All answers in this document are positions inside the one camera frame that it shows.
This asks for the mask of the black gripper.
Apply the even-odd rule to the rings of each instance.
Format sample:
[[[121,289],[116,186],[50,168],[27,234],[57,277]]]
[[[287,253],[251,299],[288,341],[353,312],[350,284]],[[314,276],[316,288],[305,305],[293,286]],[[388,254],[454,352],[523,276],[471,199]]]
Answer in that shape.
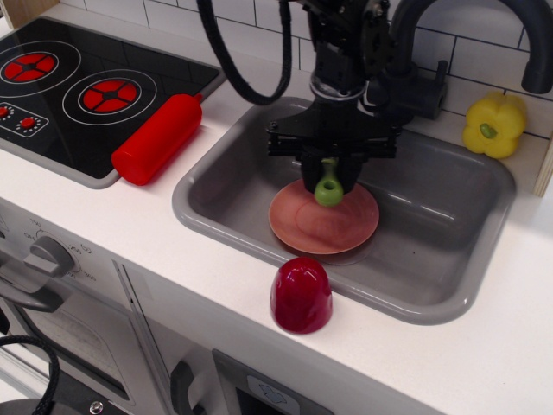
[[[310,193],[323,175],[322,158],[339,158],[336,175],[347,194],[365,161],[395,156],[402,127],[362,112],[355,100],[317,98],[295,115],[270,121],[267,132],[271,156],[301,158],[304,188]]]

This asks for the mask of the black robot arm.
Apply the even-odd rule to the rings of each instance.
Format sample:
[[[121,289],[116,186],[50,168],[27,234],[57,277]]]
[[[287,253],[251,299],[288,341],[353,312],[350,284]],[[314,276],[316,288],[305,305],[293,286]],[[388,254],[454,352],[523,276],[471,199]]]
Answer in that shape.
[[[334,160],[345,193],[353,190],[371,158],[392,158],[400,126],[360,110],[369,80],[392,60],[386,1],[304,1],[315,68],[315,96],[304,111],[272,121],[268,151],[294,156],[304,187],[314,192],[324,175],[323,162]]]

